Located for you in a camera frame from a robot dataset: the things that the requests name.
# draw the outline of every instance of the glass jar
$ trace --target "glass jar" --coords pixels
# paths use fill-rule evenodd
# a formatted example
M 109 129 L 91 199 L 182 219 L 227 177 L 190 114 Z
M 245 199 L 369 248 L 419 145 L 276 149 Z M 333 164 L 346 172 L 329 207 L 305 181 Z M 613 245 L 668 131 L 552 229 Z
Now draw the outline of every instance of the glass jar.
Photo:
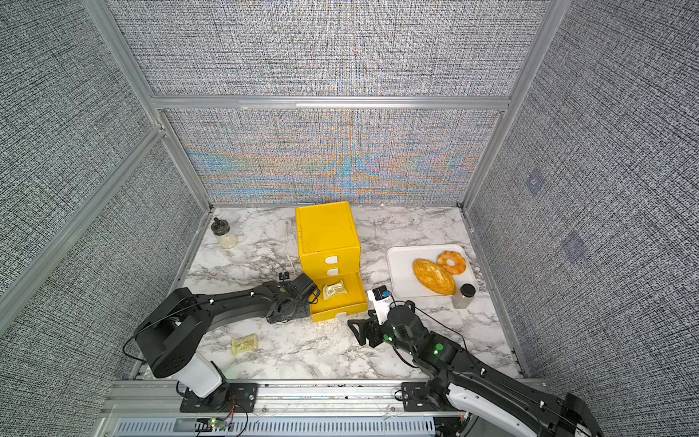
M 452 305 L 457 310 L 463 310 L 473 301 L 476 294 L 476 287 L 471 284 L 464 284 L 461 289 L 452 295 Z
M 216 235 L 216 241 L 221 245 L 221 249 L 231 249 L 238 244 L 238 239 L 231 234 L 231 226 L 226 220 L 219 220 L 218 217 L 214 217 L 214 222 L 211 224 L 211 232 Z

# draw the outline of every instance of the black robotic arm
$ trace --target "black robotic arm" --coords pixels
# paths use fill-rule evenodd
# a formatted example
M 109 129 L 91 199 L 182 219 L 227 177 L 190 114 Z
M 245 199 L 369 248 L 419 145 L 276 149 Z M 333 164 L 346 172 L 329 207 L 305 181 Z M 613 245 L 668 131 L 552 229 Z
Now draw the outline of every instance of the black robotic arm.
M 132 338 L 153 375 L 174 376 L 187 386 L 181 393 L 185 398 L 182 412 L 216 412 L 238 406 L 233 387 L 196 348 L 207 331 L 238 320 L 266 317 L 276 323 L 307 317 L 320 291 L 305 274 L 288 279 L 284 272 L 279 282 L 226 294 L 192 294 L 180 288 L 138 326 Z M 560 399 L 491 368 L 458 343 L 425 328 L 413 302 L 391 307 L 386 287 L 368 295 L 375 307 L 370 317 L 347 322 L 359 344 L 375 348 L 389 343 L 409 352 L 415 365 L 430 376 L 425 384 L 403 383 L 406 410 L 416 400 L 413 404 L 426 404 L 437 411 L 468 411 L 518 437 L 603 437 L 587 405 L 576 396 L 567 394 Z M 460 425 L 454 426 L 454 435 L 458 435 Z
M 376 310 L 368 319 L 347 324 L 360 345 L 388 343 L 410 353 L 415 365 L 430 375 L 422 387 L 403 384 L 406 405 L 419 396 L 418 405 L 475 413 L 521 437 L 603 436 L 581 399 L 570 393 L 560 399 L 498 372 L 458 343 L 425 328 L 413 302 L 391 307 L 383 298 L 386 292 L 386 287 L 372 290 Z

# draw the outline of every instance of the gray fabric wall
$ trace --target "gray fabric wall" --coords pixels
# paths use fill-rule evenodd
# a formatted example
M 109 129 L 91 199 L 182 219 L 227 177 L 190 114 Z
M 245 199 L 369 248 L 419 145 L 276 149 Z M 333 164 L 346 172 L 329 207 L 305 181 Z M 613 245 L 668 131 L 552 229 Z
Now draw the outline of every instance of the gray fabric wall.
M 106 0 L 155 94 L 292 96 L 509 96 L 548 3 Z M 167 111 L 216 203 L 452 205 L 476 112 Z
M 89 435 L 134 366 L 122 344 L 167 295 L 200 218 L 159 143 L 0 337 L 0 435 Z M 34 417 L 41 430 L 23 425 Z
M 0 3 L 0 294 L 150 122 L 80 1 Z
M 463 199 L 495 110 L 167 110 L 213 203 Z
M 80 1 L 0 16 L 2 293 L 150 123 Z M 159 143 L 0 336 L 0 436 L 89 434 L 200 218 Z
M 699 422 L 699 3 L 573 2 L 471 211 L 535 377 Z
M 155 94 L 506 96 L 547 0 L 107 0 Z

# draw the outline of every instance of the clear plastic package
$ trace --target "clear plastic package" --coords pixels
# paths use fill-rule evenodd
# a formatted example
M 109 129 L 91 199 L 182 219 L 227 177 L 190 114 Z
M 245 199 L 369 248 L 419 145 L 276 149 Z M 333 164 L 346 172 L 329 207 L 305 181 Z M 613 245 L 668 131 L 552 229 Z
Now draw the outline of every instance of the clear plastic package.
M 248 350 L 257 350 L 257 334 L 231 340 L 231 354 L 242 354 Z
M 332 299 L 335 296 L 340 296 L 341 294 L 347 294 L 347 289 L 345 288 L 345 283 L 340 279 L 340 282 L 332 285 L 323 286 L 323 299 Z

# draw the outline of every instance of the marble tabletop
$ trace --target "marble tabletop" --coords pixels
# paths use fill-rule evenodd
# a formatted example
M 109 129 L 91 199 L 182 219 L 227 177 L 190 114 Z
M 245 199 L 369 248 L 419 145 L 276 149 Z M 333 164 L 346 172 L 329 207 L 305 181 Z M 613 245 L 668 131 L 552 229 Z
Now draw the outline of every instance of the marble tabletop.
M 480 286 L 475 300 L 465 310 L 453 309 L 448 297 L 431 298 L 418 306 L 461 332 L 477 358 L 506 375 L 520 376 L 458 208 L 358 207 L 352 214 L 361 242 L 365 289 L 380 285 L 390 289 L 386 250 L 393 246 L 461 245 Z M 294 208 L 218 208 L 214 216 L 228 220 L 238 244 L 221 249 L 215 236 L 206 232 L 185 280 L 193 293 L 234 292 L 277 280 L 280 271 L 290 272 L 292 278 L 302 273 Z M 207 333 L 198 351 L 230 379 L 425 378 L 419 369 L 401 362 L 389 345 L 372 349 L 357 344 L 346 320 L 366 317 L 360 313 L 320 323 L 305 318 L 285 324 L 269 324 L 264 318 L 243 320 Z M 456 334 L 429 318 L 421 320 L 428 329 L 461 343 Z M 231 339 L 250 334 L 257 334 L 259 349 L 231 355 Z

